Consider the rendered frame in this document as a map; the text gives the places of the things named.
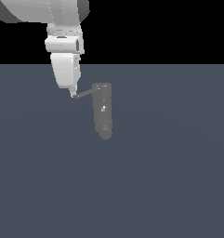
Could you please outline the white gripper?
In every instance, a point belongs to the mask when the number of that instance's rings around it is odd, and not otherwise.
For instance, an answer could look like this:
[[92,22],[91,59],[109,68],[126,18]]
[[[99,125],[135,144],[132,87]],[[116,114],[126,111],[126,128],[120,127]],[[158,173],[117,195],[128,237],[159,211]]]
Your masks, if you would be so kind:
[[50,55],[53,72],[59,88],[69,88],[70,95],[77,94],[77,82],[81,77],[80,55],[73,53],[52,53]]

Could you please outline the grey faucet handle lever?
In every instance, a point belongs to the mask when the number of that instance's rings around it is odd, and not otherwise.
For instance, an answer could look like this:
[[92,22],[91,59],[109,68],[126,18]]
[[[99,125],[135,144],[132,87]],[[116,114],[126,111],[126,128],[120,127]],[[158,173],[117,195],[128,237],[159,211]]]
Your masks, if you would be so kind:
[[82,93],[73,95],[72,97],[73,97],[74,99],[80,99],[81,97],[87,96],[87,95],[93,93],[94,91],[96,91],[95,88],[89,89],[89,90],[87,90],[87,91],[85,91],[85,92],[82,92]]

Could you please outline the grey faucet body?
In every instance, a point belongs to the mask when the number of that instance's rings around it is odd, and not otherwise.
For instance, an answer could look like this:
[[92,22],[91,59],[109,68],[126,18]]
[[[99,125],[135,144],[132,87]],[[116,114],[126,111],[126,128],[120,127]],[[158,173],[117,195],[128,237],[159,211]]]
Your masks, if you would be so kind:
[[95,130],[102,139],[112,136],[112,85],[96,83],[92,85]]

